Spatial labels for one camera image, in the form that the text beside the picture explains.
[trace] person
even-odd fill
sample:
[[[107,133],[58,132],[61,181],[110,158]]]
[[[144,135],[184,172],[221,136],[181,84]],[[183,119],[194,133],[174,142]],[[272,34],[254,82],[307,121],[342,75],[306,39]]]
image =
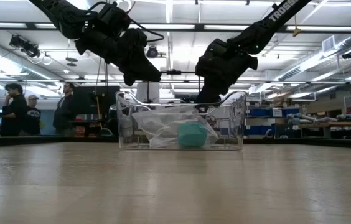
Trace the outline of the person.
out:
[[[73,107],[73,83],[66,83],[63,86],[64,97],[58,102],[57,109],[54,113],[54,121],[52,126],[55,128],[57,135],[71,137],[74,136],[74,127],[71,121],[76,119],[76,115],[72,112]]]
[[[23,136],[38,136],[40,135],[40,118],[41,111],[36,108],[37,96],[30,95],[27,97],[27,114],[23,131]]]
[[[24,128],[27,114],[27,103],[23,96],[23,89],[20,84],[7,84],[5,89],[8,92],[2,114],[1,120],[1,136],[19,136]]]

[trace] plastic bag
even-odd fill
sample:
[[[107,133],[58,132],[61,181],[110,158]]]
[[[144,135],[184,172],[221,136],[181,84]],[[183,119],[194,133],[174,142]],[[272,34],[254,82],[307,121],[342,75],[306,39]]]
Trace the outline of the plastic bag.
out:
[[[193,106],[180,106],[133,114],[151,149],[200,148],[214,144],[218,135]]]

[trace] green object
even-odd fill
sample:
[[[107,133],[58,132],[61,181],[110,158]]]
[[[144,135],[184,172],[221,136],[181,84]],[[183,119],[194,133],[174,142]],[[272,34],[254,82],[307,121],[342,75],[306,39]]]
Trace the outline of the green object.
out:
[[[182,148],[201,148],[206,143],[207,132],[200,123],[180,124],[177,133],[178,145]]]

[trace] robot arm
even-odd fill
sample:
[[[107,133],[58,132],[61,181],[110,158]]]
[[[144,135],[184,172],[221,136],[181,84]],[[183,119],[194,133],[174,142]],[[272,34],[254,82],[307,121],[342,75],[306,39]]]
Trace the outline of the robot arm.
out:
[[[247,27],[240,35],[224,42],[215,39],[199,58],[196,75],[204,77],[198,103],[220,101],[232,84],[248,68],[257,69],[258,61],[250,54],[260,53],[272,36],[311,0],[284,0],[264,19]]]
[[[124,73],[125,84],[136,80],[159,82],[161,72],[145,57],[147,37],[141,29],[128,29],[133,21],[117,3],[98,2],[89,10],[80,10],[66,0],[29,0],[51,20],[68,39],[77,39],[80,54],[90,50],[113,63]],[[92,9],[104,4],[100,12]]]

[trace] table surface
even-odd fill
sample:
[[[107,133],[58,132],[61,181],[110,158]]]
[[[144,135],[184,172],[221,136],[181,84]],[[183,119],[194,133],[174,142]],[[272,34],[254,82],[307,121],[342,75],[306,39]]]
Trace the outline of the table surface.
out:
[[[351,223],[351,149],[0,147],[0,223]]]

